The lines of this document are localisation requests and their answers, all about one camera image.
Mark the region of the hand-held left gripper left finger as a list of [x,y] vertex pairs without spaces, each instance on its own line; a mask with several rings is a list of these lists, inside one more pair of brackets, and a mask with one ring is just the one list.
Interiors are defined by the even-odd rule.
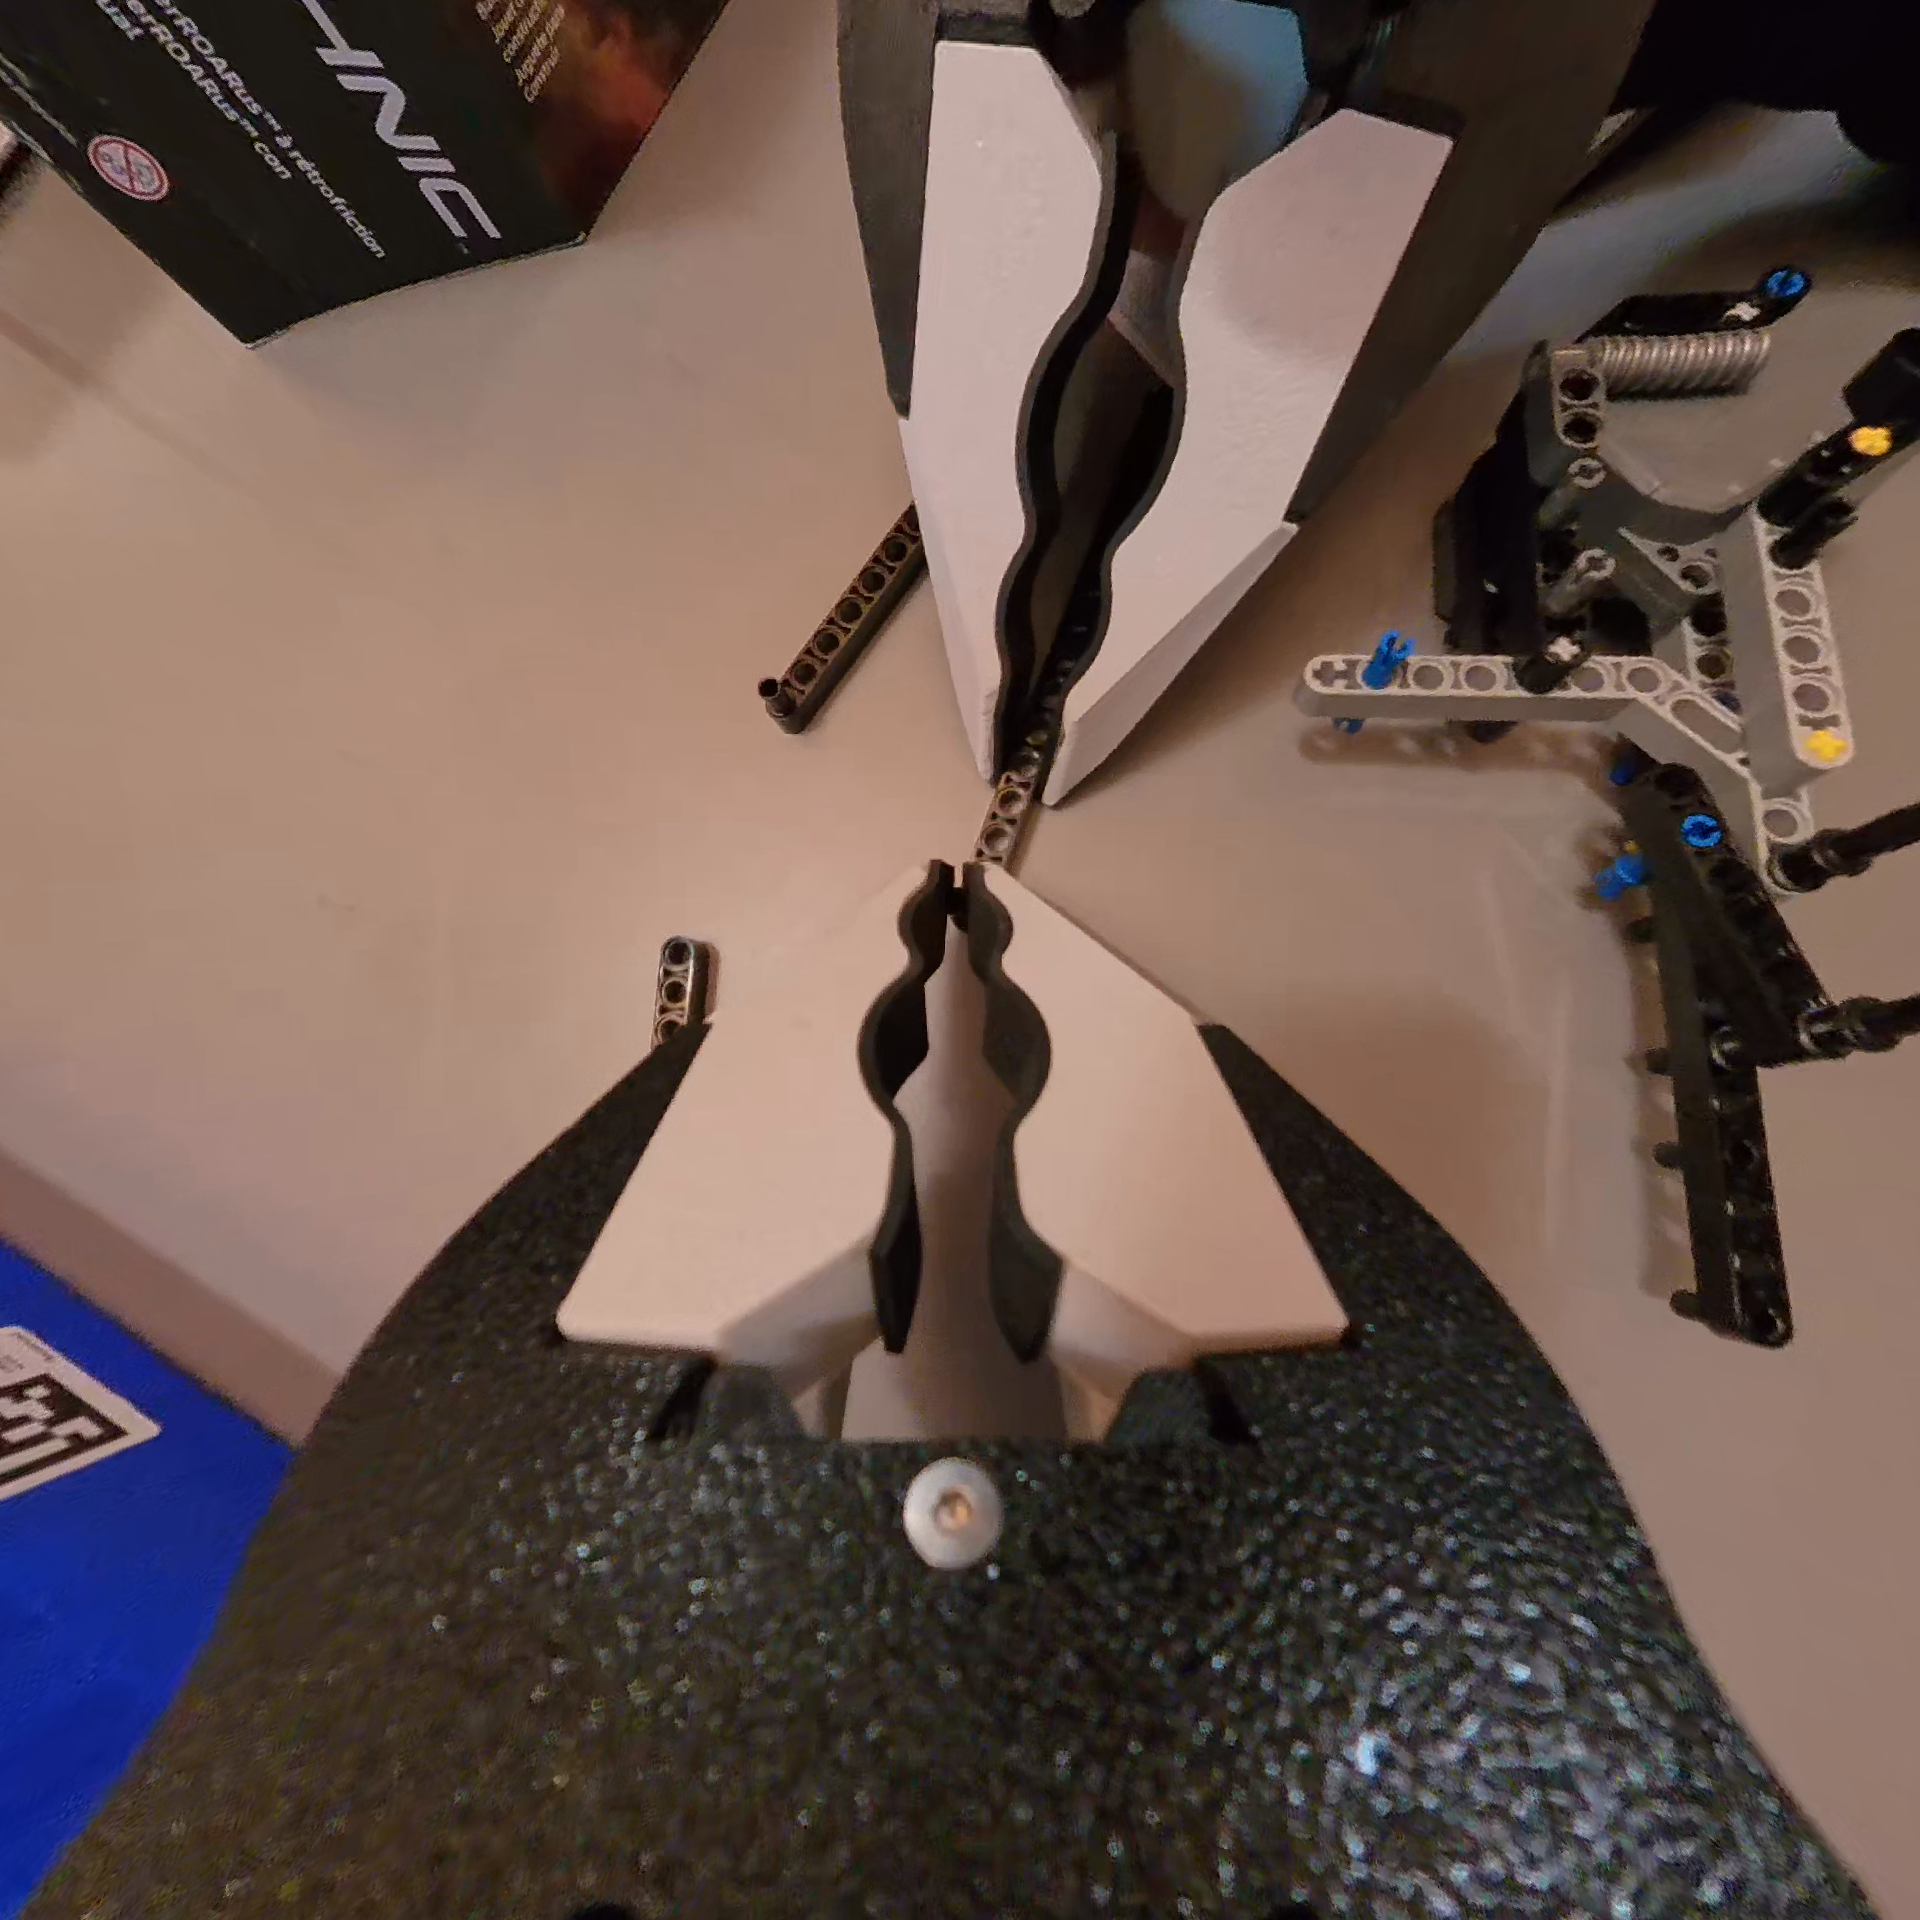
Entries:
[[913,864],[786,941],[694,1041],[559,1312],[581,1346],[771,1378],[843,1438],[901,1358],[954,1223],[954,1128],[917,1112],[943,1036],[954,864]]

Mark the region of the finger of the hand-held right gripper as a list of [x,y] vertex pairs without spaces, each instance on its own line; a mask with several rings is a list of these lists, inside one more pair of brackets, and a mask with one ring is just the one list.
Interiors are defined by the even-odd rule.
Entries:
[[1341,110],[1231,182],[1187,254],[1185,386],[1165,477],[1112,552],[1045,805],[1117,754],[1298,533],[1291,505],[1453,157],[1449,134]]
[[1067,87],[1032,44],[938,44],[901,436],[955,704],[987,778],[1041,664],[1037,596],[1066,519],[1058,429],[1119,281],[1119,200],[1107,87]]

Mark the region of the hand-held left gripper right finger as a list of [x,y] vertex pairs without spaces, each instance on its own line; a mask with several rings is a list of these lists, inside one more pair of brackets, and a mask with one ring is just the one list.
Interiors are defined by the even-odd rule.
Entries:
[[1349,1314],[1209,1044],[1151,976],[1007,868],[966,872],[992,1149],[990,1295],[1071,1440],[1144,1376],[1341,1342]]

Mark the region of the black long brick beam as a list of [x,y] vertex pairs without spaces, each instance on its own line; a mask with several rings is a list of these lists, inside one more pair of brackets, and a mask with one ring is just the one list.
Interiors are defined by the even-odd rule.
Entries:
[[1113,622],[1113,557],[1145,509],[1169,455],[1177,393],[1133,349],[1103,398],[1064,415],[1067,468],[1061,516],[1024,594],[1034,663],[1017,684],[975,862],[1008,868],[1024,850],[1053,766],[1066,742],[1066,708]]
[[760,698],[783,730],[803,733],[814,724],[854,664],[921,582],[927,566],[920,509],[909,502],[786,670],[760,680]]

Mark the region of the grey black toy brick assembly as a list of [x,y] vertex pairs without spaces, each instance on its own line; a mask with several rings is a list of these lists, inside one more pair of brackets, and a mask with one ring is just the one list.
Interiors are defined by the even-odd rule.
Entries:
[[1494,444],[1431,528],[1438,650],[1401,633],[1312,657],[1302,708],[1343,733],[1454,724],[1495,740],[1587,724],[1617,742],[1622,850],[1595,898],[1643,895],[1671,1089],[1693,1284],[1671,1306],[1779,1350],[1792,1303],[1760,1073],[1915,1038],[1915,997],[1841,997],[1785,900],[1915,845],[1915,805],[1821,826],[1821,778],[1856,752],[1821,559],[1915,455],[1915,326],[1841,389],[1839,415],[1754,477],[1686,481],[1710,414],[1777,393],[1779,324],[1813,274],[1739,290],[1632,295],[1536,342]]

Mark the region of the blue parts bin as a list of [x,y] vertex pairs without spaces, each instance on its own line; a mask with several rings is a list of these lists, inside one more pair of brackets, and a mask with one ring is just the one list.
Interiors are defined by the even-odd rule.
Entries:
[[2,1253],[2,1916],[175,1701],[294,1450]]

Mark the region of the grey desk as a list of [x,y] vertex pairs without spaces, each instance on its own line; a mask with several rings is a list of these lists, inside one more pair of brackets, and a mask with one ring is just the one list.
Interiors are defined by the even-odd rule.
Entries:
[[[927,591],[814,730],[754,698],[909,496],[834,69],[834,4],[733,4],[585,246],[262,349],[64,180],[6,221],[6,1224],[273,1423],[631,1066],[666,934],[744,990],[971,840]],[[1590,777],[1550,730],[1333,754],[1291,693],[1427,617],[1535,341],[1782,261],[1832,376],[1915,319],[1905,191],[1825,117],[1575,202],[1022,877],[1502,1286],[1915,1916],[1915,1044],[1768,1079],[1790,1349],[1686,1325]]]

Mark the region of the black toy set box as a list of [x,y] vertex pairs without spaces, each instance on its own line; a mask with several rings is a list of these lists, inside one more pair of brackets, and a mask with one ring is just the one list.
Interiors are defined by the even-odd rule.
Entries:
[[578,246],[721,1],[6,1],[6,126],[230,334]]

